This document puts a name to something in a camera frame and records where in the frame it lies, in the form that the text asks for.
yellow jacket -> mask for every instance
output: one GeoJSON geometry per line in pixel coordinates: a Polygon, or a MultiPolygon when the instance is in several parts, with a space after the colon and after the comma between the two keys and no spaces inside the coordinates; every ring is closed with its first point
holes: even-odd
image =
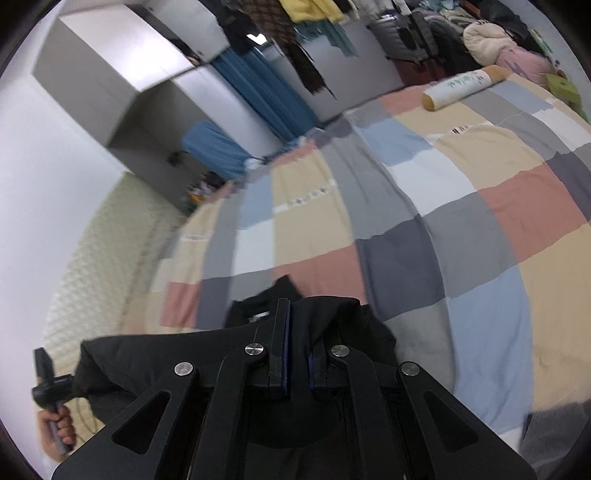
{"type": "Polygon", "coordinates": [[[280,2],[293,23],[325,18],[334,23],[343,18],[343,12],[333,0],[280,0],[280,2]]]}

white wardrobe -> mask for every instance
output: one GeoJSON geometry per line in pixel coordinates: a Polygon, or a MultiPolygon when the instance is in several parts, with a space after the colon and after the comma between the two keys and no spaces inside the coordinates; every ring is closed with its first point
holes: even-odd
{"type": "Polygon", "coordinates": [[[34,76],[97,142],[178,207],[204,167],[189,155],[177,167],[167,159],[195,122],[218,124],[255,157],[282,145],[213,67],[195,68],[124,5],[60,17],[34,76]]]}

black suitcase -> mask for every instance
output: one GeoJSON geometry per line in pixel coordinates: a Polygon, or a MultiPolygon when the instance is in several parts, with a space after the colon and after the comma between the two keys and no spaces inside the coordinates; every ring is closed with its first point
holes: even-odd
{"type": "Polygon", "coordinates": [[[368,28],[391,60],[420,63],[438,53],[437,44],[421,12],[385,14],[368,28]]]}

bed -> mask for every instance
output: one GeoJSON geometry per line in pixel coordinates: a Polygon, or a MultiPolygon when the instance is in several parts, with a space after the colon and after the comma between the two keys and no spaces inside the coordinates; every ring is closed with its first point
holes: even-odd
{"type": "Polygon", "coordinates": [[[355,297],[549,478],[591,398],[591,128],[512,75],[437,112],[346,112],[228,183],[163,246],[123,333],[219,329],[289,275],[355,297]]]}

hand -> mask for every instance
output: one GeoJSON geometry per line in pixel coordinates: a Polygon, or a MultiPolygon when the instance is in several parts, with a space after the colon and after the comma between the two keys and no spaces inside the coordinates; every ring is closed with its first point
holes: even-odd
{"type": "Polygon", "coordinates": [[[61,455],[56,448],[56,441],[51,434],[50,422],[57,422],[57,435],[61,441],[66,445],[76,445],[76,431],[70,417],[70,410],[68,407],[60,408],[58,413],[49,410],[41,410],[37,413],[37,427],[41,435],[41,447],[43,451],[55,460],[56,462],[63,462],[67,455],[61,455]]]}

